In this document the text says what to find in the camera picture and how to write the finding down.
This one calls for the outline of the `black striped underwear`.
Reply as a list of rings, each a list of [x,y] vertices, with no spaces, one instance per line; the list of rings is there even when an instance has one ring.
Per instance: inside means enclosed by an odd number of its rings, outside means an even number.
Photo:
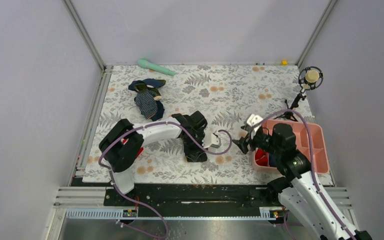
[[[188,163],[203,163],[208,160],[205,151],[200,149],[191,139],[183,139],[183,152]]]

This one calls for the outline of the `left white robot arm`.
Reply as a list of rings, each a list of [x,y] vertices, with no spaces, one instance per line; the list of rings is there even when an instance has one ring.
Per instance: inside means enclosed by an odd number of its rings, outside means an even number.
[[[102,158],[108,162],[111,181],[118,188],[116,199],[124,206],[135,200],[134,181],[130,168],[141,149],[151,143],[168,139],[181,139],[188,162],[207,161],[204,151],[206,118],[195,111],[191,115],[176,113],[166,120],[148,124],[133,124],[121,119],[99,143]]]

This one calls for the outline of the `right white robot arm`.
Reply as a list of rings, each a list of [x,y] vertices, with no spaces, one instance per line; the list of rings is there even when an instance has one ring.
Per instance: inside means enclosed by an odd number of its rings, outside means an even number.
[[[244,125],[247,135],[234,140],[244,153],[262,150],[276,160],[281,177],[267,184],[267,201],[283,205],[315,240],[370,240],[366,230],[358,230],[340,211],[318,177],[311,162],[296,144],[293,127],[277,123],[272,130]]]

